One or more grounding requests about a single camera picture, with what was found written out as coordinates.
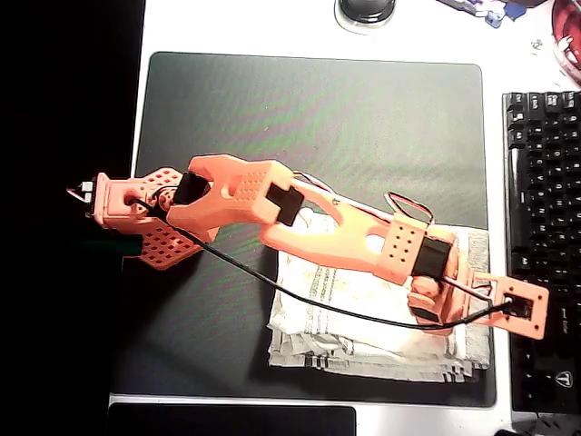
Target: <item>white desk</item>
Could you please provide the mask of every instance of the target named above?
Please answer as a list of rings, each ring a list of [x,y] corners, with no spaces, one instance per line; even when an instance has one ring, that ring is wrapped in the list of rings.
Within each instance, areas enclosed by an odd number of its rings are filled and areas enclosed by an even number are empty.
[[[505,273],[500,96],[511,91],[578,89],[559,73],[552,55],[552,1],[529,10],[515,23],[506,18],[499,29],[493,29],[483,19],[435,0],[398,0],[387,25],[365,36],[347,32],[337,24],[334,0],[221,0],[220,4],[218,8],[215,2],[148,0],[132,172],[149,58],[157,51],[477,64],[482,69],[484,86],[491,270]],[[537,39],[543,42],[538,51],[530,44]],[[357,411],[358,434],[492,436],[499,429],[510,429],[512,421],[526,419],[511,413],[507,334],[500,330],[494,334],[497,402],[492,408],[352,403]],[[116,401],[313,403],[112,395],[111,402]]]

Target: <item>keyboard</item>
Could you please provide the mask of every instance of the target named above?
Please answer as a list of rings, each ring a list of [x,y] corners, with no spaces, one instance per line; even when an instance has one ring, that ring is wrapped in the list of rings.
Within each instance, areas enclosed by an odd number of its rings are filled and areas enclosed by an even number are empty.
[[[508,275],[549,290],[545,339],[511,334],[515,411],[581,413],[581,94],[503,95]]]

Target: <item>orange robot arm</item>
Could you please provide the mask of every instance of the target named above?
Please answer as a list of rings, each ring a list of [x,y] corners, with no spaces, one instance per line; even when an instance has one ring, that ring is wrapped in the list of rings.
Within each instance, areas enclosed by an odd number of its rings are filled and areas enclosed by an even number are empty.
[[[159,270],[202,249],[184,231],[209,243],[224,225],[256,223],[265,245],[313,263],[372,273],[398,285],[412,277],[409,309],[420,324],[467,317],[475,298],[495,305],[510,300],[510,311],[476,322],[535,339],[544,336],[547,289],[474,272],[458,258],[454,233],[411,218],[397,206],[392,215],[322,183],[305,183],[276,161],[245,162],[223,154],[194,157],[185,174],[161,168],[143,178],[112,181],[100,173],[91,196],[94,219],[120,233],[140,234],[139,258]],[[303,234],[291,227],[304,200],[337,222],[334,233]],[[380,252],[369,248],[370,235],[385,240]],[[487,285],[475,288],[479,282]],[[433,332],[449,334],[450,329]]]

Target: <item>red object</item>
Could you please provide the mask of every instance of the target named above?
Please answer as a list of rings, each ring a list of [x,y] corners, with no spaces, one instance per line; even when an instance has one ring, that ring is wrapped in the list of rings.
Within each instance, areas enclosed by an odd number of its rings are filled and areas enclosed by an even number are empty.
[[[563,69],[581,85],[581,0],[553,4],[554,52]]]
[[[475,283],[488,281],[491,283],[490,303],[501,304],[510,296],[521,297],[530,302],[530,316],[523,318],[498,312],[477,322],[534,339],[544,336],[547,289],[507,277],[473,272],[453,247],[456,239],[453,232],[411,218],[395,203],[392,206],[396,210],[394,214],[384,213],[337,195],[328,187],[302,182],[293,171],[276,161],[245,162],[225,154],[210,155],[194,157],[189,171],[205,179],[210,186],[189,204],[172,201],[174,186],[182,179],[172,168],[161,168],[144,178],[121,181],[110,180],[100,173],[94,194],[94,219],[102,227],[142,235],[143,251],[139,258],[158,270],[167,269],[202,249],[176,229],[211,242],[224,225],[255,223],[261,226],[260,239],[264,244],[310,262],[372,273],[398,285],[403,285],[411,276],[409,309],[418,323],[441,325],[468,316],[472,299],[483,298],[475,290]],[[281,208],[269,194],[273,185],[283,192],[294,189],[305,200],[321,207],[337,222],[335,232],[299,233],[281,223]],[[390,198],[404,197],[392,195]],[[405,200],[428,212],[415,202]],[[158,213],[153,213],[157,206]],[[159,218],[160,209],[161,214],[167,212],[167,223]],[[379,253],[369,248],[367,237],[370,235],[384,238]],[[443,272],[438,268],[438,272],[427,272],[434,277],[441,276],[441,281],[413,275],[425,262],[418,262],[423,245],[434,243],[449,249],[436,255],[435,259],[441,262],[428,262],[429,265],[441,265]]]

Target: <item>striped towel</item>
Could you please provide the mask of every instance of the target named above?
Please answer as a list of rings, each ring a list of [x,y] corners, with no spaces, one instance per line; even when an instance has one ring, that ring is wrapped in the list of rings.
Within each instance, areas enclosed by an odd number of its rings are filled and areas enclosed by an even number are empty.
[[[330,233],[328,215],[300,211],[294,227]],[[449,227],[461,255],[477,271],[488,270],[487,231]],[[353,312],[415,323],[408,288],[367,272],[326,268],[279,252],[278,283],[295,293]],[[482,309],[473,303],[472,311]],[[346,375],[414,382],[464,382],[490,364],[490,332],[481,325],[459,325],[448,337],[367,322],[308,305],[276,292],[269,328],[269,363],[310,367]]]

